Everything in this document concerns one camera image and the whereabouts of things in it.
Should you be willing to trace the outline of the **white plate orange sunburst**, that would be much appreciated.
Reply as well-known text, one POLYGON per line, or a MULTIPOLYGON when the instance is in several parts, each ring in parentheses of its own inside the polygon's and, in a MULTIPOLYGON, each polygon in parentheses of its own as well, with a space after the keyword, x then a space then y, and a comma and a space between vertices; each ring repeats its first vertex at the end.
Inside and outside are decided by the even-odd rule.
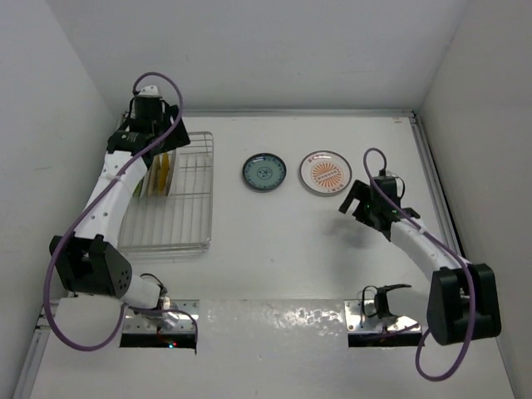
POLYGON ((352 183, 352 167, 337 152, 317 150, 306 155, 298 167, 303 187, 313 195, 334 196, 352 183))

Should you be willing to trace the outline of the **yellow plate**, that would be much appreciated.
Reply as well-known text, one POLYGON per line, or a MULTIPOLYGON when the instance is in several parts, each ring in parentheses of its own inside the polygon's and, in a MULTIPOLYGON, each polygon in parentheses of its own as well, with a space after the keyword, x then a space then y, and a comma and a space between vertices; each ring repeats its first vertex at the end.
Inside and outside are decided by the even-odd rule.
POLYGON ((161 195, 167 195, 168 175, 170 172, 170 156, 167 153, 163 153, 160 156, 160 170, 158 177, 158 193, 161 195))

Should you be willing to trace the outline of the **teal blue patterned plate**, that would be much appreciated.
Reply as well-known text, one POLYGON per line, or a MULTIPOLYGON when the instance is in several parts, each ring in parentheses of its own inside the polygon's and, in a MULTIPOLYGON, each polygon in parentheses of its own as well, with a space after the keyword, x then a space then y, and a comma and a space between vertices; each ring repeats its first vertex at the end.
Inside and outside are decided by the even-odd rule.
POLYGON ((269 192, 277 189, 285 180, 288 168, 284 161, 271 153, 250 156, 243 164, 244 183, 254 191, 269 192))

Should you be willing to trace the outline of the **plain white plate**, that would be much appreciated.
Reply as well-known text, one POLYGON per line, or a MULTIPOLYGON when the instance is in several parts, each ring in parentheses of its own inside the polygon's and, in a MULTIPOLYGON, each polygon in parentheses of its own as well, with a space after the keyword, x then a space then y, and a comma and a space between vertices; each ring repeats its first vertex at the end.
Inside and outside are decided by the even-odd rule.
POLYGON ((166 194, 169 195, 171 192, 172 187, 172 181, 175 173, 175 164, 179 159, 179 152, 178 150, 173 150, 169 152, 170 156, 170 163, 169 163, 169 170, 167 175, 167 181, 166 181, 166 194))

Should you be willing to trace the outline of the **large white plate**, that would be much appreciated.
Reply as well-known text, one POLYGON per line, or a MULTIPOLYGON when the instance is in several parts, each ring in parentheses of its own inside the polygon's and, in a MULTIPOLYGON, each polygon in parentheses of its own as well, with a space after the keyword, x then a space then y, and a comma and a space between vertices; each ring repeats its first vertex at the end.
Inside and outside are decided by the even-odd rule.
POLYGON ((150 195, 150 192, 152 191, 152 178, 150 175, 147 175, 143 181, 142 181, 142 186, 141 186, 141 191, 140 191, 140 197, 143 198, 143 197, 146 197, 146 196, 149 196, 150 195))

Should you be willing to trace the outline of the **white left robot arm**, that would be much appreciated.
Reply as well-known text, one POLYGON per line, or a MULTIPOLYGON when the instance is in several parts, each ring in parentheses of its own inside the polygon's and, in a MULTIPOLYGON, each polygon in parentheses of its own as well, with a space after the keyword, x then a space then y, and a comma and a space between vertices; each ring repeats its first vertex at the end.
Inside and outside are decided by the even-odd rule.
POLYGON ((163 288, 133 274, 117 249, 122 220, 137 185, 159 155, 188 145, 180 108, 161 96, 138 94, 107 142, 96 186, 76 227, 49 249, 64 289, 116 298, 132 308, 156 309, 163 288))

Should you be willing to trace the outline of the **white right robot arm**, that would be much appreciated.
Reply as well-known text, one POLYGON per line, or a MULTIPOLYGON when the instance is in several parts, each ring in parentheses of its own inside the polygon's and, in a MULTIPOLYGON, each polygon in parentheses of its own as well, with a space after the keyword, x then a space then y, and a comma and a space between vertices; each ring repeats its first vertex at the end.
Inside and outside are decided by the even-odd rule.
POLYGON ((359 204, 352 214, 356 221, 382 233, 427 276, 431 285, 426 320, 435 340, 440 345, 463 341, 470 320, 475 324, 474 340, 499 336, 502 325, 492 268, 465 259, 456 260, 422 233, 424 226, 414 209, 397 211, 391 207, 380 193, 384 192, 399 206, 396 177, 379 175, 375 182, 378 190, 355 180, 339 211, 347 213, 357 200, 359 204))

